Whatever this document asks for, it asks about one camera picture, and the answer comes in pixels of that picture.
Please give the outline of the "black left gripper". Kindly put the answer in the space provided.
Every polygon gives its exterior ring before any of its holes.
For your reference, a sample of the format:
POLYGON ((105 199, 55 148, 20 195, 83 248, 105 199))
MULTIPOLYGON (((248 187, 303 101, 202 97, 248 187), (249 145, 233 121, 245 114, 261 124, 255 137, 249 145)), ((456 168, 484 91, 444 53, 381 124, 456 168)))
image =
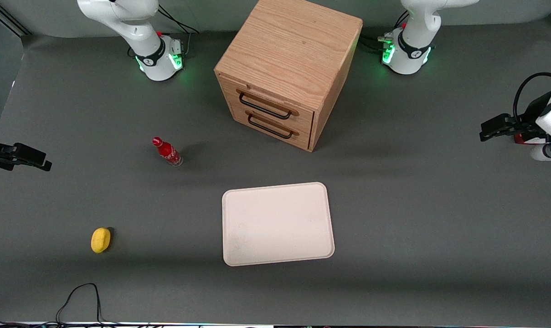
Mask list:
POLYGON ((532 100, 527 106, 523 114, 518 115, 518 101, 522 91, 517 91, 515 94, 515 118, 510 114, 499 114, 481 124, 481 132, 479 138, 481 142, 485 142, 494 137, 504 135, 515 136, 547 136, 538 124, 536 119, 539 118, 543 110, 548 105, 551 98, 551 91, 548 91, 540 97, 532 100))

